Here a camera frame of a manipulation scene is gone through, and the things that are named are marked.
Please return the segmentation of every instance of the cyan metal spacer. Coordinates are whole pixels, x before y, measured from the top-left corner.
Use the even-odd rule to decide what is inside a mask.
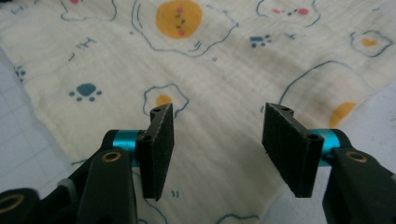
[[[323,148],[321,152],[319,166],[330,166],[329,163],[323,160],[328,153],[335,147],[340,147],[340,140],[337,135],[330,129],[310,129],[311,133],[318,134],[324,138]]]
[[[138,167],[136,160],[136,138],[139,130],[118,130],[113,140],[113,147],[127,150],[132,157],[131,166]]]

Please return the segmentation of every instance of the white cloth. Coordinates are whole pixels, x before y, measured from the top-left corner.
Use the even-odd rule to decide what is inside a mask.
[[[71,162],[174,104],[163,198],[135,184],[141,223],[257,223],[284,188],[261,145],[264,104],[336,126],[394,78],[395,4],[13,1],[0,5],[0,47]]]

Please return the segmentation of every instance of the paw print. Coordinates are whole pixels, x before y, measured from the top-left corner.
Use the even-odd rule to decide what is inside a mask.
[[[264,48],[268,44],[272,43],[272,40],[270,35],[265,35],[265,36],[255,35],[250,37],[250,42],[251,42],[251,47],[255,49],[258,45]]]
[[[77,96],[77,101],[82,101],[83,98],[87,97],[91,102],[95,101],[94,95],[102,95],[101,91],[96,91],[96,87],[91,83],[84,83],[76,87],[76,91],[70,91],[69,96]]]
[[[17,74],[17,77],[20,79],[20,82],[23,82],[23,77],[26,75],[26,72],[24,71],[22,66],[14,67],[15,74]]]

